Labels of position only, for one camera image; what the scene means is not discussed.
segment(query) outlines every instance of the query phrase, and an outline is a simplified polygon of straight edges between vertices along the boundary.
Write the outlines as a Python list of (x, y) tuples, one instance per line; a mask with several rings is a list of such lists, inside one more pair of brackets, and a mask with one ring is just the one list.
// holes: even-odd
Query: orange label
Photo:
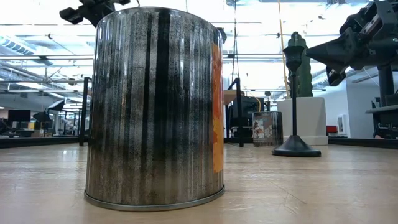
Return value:
[(224, 167), (223, 66), (221, 49), (213, 44), (213, 172)]

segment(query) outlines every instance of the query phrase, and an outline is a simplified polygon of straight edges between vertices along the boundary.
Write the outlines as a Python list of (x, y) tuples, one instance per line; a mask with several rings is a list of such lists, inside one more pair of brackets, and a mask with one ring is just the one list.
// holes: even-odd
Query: small tin can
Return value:
[(277, 147), (283, 144), (282, 112), (253, 113), (253, 144), (256, 147)]

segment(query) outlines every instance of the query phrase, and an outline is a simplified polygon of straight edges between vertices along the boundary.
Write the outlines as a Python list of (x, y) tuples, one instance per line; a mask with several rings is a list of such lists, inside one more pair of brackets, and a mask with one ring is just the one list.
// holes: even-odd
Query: red object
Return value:
[(337, 126), (326, 126), (326, 133), (337, 133)]

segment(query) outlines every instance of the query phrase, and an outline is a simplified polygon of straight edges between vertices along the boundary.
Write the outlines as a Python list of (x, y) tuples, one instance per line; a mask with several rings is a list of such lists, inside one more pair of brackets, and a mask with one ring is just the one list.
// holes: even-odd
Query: cylindrical metal canister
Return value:
[(86, 199), (116, 210), (222, 195), (221, 34), (192, 14), (114, 12), (97, 27)]
[(284, 143), (282, 113), (253, 113), (253, 144), (256, 147), (276, 147)]

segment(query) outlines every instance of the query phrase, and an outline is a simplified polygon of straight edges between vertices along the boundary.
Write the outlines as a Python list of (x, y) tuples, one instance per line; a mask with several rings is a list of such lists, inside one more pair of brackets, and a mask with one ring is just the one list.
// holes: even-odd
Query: ceiling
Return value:
[[(141, 6), (159, 6), (179, 9), (196, 14), (217, 27), (224, 27), (228, 35), (223, 46), (224, 54), (233, 53), (234, 10), (226, 0), (140, 0)], [(279, 18), (282, 20), (284, 46), (290, 34), (298, 31), (309, 47), (322, 44), (338, 37), (338, 30), (346, 17), (357, 13), (366, 5), (365, 0), (347, 0), (350, 4), (326, 4), (326, 0), (282, 0), (281, 16), (276, 1), (241, 0), (236, 8), (238, 54), (276, 54), (272, 60), (241, 60), (239, 71), (242, 86), (247, 89), (281, 88), (284, 86), (284, 65), (282, 63)], [(21, 69), (51, 77), (52, 80), (74, 78), (81, 80), (92, 74), (92, 60), (74, 60), (74, 55), (92, 55), (95, 46), (95, 28), (83, 21), (71, 25), (59, 17), (58, 12), (67, 7), (77, 8), (79, 0), (13, 0), (7, 7), (0, 7), (0, 35), (6, 35), (34, 49), (36, 55), (69, 55), (70, 60), (53, 60), (52, 65), (33, 61), (8, 61)], [(136, 7), (137, 3), (116, 9)], [(0, 46), (0, 54), (17, 55)], [(321, 73), (325, 66), (312, 62), (312, 73)], [(224, 61), (223, 75), (232, 74), (231, 61)], [(81, 84), (66, 89), (80, 89)]]

